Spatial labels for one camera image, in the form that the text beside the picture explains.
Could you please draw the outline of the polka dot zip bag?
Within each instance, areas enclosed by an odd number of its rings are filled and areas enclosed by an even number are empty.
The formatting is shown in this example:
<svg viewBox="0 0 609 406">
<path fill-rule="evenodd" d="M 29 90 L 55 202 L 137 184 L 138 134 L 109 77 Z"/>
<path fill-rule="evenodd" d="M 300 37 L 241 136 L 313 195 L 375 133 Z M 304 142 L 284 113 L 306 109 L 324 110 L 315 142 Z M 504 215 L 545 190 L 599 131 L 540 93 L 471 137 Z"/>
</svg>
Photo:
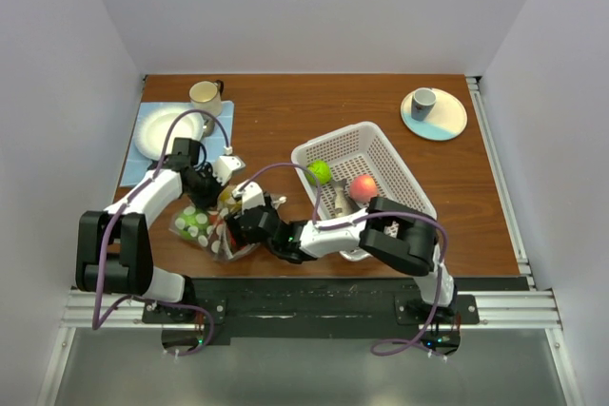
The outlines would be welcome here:
<svg viewBox="0 0 609 406">
<path fill-rule="evenodd" d="M 173 223 L 177 216 L 183 211 L 188 211 L 192 209 L 206 212 L 209 217 L 209 226 L 207 228 L 207 233 L 205 235 L 199 236 L 196 242 L 184 240 L 176 233 L 175 229 L 173 228 Z M 242 249 L 238 249 L 236 247 L 231 246 L 230 238 L 226 231 L 225 219 L 229 213 L 240 209 L 240 201 L 236 201 L 235 206 L 231 208 L 220 207 L 218 206 L 217 202 L 217 205 L 215 207 L 205 210 L 196 208 L 194 204 L 191 203 L 186 208 L 175 213 L 172 216 L 169 230 L 183 241 L 189 242 L 190 244 L 195 245 L 200 249 L 203 249 L 209 254 L 211 258 L 213 258 L 217 262 L 236 261 L 242 257 L 249 255 L 261 245 L 260 243 L 250 244 Z"/>
</svg>

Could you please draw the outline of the green fake fruit ball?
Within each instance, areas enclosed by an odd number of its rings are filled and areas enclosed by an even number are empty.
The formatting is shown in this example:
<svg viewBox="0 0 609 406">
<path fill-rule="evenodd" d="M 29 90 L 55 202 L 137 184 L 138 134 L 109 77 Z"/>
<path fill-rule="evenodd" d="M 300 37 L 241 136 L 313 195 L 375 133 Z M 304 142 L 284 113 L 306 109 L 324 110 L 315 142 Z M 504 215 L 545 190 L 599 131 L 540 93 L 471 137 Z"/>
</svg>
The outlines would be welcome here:
<svg viewBox="0 0 609 406">
<path fill-rule="evenodd" d="M 311 185 L 315 185 L 316 183 L 325 185 L 332 179 L 331 169 L 325 161 L 314 161 L 307 166 L 307 169 L 309 172 L 305 174 L 305 177 Z"/>
</svg>

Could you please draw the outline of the grey fake fish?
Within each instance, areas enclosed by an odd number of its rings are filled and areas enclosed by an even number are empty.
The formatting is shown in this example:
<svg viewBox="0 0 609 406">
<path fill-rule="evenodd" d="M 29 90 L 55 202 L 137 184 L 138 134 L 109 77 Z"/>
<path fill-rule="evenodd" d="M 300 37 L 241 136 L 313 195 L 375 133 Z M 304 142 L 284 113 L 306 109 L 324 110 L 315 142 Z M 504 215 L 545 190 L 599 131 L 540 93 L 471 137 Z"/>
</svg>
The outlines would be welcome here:
<svg viewBox="0 0 609 406">
<path fill-rule="evenodd" d="M 346 179 L 330 181 L 330 186 L 335 193 L 333 205 L 336 217 L 351 215 L 360 210 L 358 204 L 349 197 L 346 184 Z"/>
</svg>

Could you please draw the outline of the red fake apple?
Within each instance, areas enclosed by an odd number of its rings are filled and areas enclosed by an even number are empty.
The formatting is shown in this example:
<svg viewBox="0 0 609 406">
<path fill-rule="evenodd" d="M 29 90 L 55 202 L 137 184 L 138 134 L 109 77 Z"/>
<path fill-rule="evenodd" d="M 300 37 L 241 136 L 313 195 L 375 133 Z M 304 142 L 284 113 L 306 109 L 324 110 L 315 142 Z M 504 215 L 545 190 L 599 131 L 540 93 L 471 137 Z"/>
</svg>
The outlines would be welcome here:
<svg viewBox="0 0 609 406">
<path fill-rule="evenodd" d="M 367 174 L 357 176 L 349 185 L 349 196 L 357 203 L 369 203 L 378 193 L 374 178 Z"/>
</svg>

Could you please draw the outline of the white plastic basket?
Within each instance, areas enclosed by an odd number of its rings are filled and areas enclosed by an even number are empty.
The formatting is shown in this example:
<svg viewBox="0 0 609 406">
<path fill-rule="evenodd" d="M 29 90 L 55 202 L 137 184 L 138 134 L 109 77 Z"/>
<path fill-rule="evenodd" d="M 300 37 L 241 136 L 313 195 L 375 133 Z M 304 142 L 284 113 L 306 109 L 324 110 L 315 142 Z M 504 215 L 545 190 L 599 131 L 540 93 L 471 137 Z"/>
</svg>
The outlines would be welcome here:
<svg viewBox="0 0 609 406">
<path fill-rule="evenodd" d="M 360 175 L 369 175 L 381 197 L 437 217 L 435 207 L 401 155 L 372 122 L 345 126 L 298 145 L 292 150 L 291 161 L 302 166 L 323 161 L 334 180 L 348 184 Z"/>
</svg>

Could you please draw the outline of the yellow fake lemon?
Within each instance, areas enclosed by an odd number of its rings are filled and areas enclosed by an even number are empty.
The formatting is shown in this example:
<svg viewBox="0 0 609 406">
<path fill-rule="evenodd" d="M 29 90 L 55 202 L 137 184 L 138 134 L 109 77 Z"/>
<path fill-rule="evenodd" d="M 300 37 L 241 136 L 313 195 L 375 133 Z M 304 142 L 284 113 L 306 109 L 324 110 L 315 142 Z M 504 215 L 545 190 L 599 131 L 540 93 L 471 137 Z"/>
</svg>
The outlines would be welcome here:
<svg viewBox="0 0 609 406">
<path fill-rule="evenodd" d="M 227 186 L 220 193 L 220 195 L 218 197 L 218 206 L 227 207 L 227 208 L 231 208 L 231 207 L 235 206 L 236 201 L 232 195 L 233 190 L 234 190 L 234 186 L 230 185 L 230 186 Z"/>
</svg>

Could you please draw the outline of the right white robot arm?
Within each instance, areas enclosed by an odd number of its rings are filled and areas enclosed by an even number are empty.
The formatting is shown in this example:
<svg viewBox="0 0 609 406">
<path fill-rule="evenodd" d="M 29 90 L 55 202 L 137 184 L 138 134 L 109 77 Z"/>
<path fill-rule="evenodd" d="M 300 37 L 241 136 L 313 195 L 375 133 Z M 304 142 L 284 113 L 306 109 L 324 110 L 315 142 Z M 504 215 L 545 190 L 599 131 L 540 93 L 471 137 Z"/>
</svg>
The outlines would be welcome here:
<svg viewBox="0 0 609 406">
<path fill-rule="evenodd" d="M 387 198 L 375 197 L 355 213 L 317 222 L 285 222 L 264 203 L 229 214 L 226 233 L 238 248 L 262 244 L 295 264 L 360 249 L 415 279 L 430 320 L 444 323 L 458 311 L 457 288 L 444 263 L 447 231 L 433 217 Z"/>
</svg>

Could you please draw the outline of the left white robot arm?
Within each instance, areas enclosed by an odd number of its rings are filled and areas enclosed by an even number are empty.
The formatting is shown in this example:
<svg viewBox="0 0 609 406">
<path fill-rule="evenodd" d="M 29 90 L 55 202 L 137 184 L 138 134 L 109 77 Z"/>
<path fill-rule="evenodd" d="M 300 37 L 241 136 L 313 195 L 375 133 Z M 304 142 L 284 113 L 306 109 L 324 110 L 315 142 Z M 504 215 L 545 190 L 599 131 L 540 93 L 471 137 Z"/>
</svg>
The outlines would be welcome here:
<svg viewBox="0 0 609 406">
<path fill-rule="evenodd" d="M 147 171 L 119 202 L 81 216 L 75 281 L 79 290 L 95 294 L 93 328 L 99 328 L 110 314 L 101 312 L 105 293 L 155 302 L 176 322 L 195 316 L 192 280 L 153 264 L 148 230 L 183 195 L 199 209 L 214 206 L 233 173 L 243 166 L 230 146 L 213 163 L 199 165 L 199 146 L 194 140 L 176 139 L 172 153 Z"/>
</svg>

